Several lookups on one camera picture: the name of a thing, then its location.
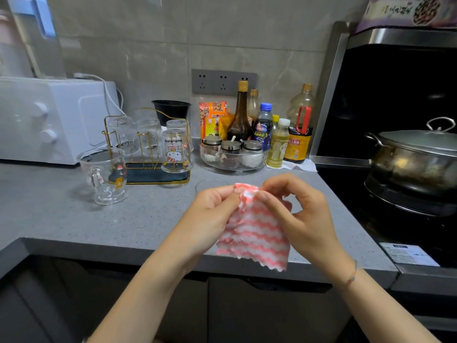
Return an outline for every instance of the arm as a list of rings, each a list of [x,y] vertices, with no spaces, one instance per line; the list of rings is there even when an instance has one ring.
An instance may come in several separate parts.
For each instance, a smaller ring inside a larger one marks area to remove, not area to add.
[[[238,204],[239,192],[232,186],[199,193],[141,266],[88,343],[150,343],[174,289],[217,241]]]
[[[350,279],[355,262],[335,234],[325,196],[291,174],[270,178],[257,197],[281,222],[292,246],[338,289],[371,343],[439,342],[364,270]],[[296,196],[302,211],[291,214],[280,199]]]

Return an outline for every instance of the power cord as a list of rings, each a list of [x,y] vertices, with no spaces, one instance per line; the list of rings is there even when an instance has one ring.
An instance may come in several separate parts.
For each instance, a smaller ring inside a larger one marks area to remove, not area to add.
[[[107,112],[108,114],[110,113],[110,109],[108,107],[108,102],[106,101],[106,97],[109,98],[109,100],[111,101],[111,103],[121,112],[121,114],[124,116],[126,115],[123,110],[122,110],[122,107],[124,105],[124,96],[122,95],[122,93],[116,88],[116,90],[118,92],[120,92],[121,94],[121,97],[122,97],[122,101],[121,101],[121,108],[119,108],[117,106],[117,104],[113,101],[113,99],[111,98],[110,96],[110,93],[108,91],[108,88],[106,87],[106,80],[104,80],[103,78],[99,77],[99,76],[96,76],[94,74],[86,74],[86,73],[80,73],[80,72],[76,72],[73,74],[73,77],[75,78],[82,78],[82,79],[85,79],[85,78],[96,78],[98,80],[101,80],[103,82],[103,86],[105,87],[105,103],[106,103],[106,109],[107,109]]]

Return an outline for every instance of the gray speckled countertop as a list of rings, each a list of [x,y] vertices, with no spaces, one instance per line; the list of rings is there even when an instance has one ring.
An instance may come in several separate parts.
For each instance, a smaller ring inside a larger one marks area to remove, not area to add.
[[[216,178],[260,186],[282,171],[264,168],[229,176],[215,173],[197,160],[187,184],[128,186],[125,201],[99,206],[93,203],[80,168],[0,164],[0,276],[30,254],[140,265],[192,202],[199,181]],[[397,268],[333,191],[317,173],[293,172],[326,195],[343,247],[383,287],[390,287]],[[293,212],[299,210],[294,198],[291,202]],[[294,249],[286,272],[270,271],[251,260],[216,256],[215,247],[203,256],[196,270],[328,282]]]

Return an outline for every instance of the white bottle cap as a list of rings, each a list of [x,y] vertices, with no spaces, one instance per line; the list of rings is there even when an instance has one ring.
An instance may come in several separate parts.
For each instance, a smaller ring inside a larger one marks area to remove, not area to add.
[[[285,118],[281,118],[278,121],[278,125],[289,126],[290,125],[290,120],[289,119],[285,119]]]

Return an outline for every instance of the clear round tray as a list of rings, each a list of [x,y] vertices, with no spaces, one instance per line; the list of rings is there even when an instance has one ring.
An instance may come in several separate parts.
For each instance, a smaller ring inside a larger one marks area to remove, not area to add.
[[[229,171],[251,171],[265,166],[268,152],[257,154],[231,154],[217,151],[212,146],[200,144],[200,157],[209,166]]]

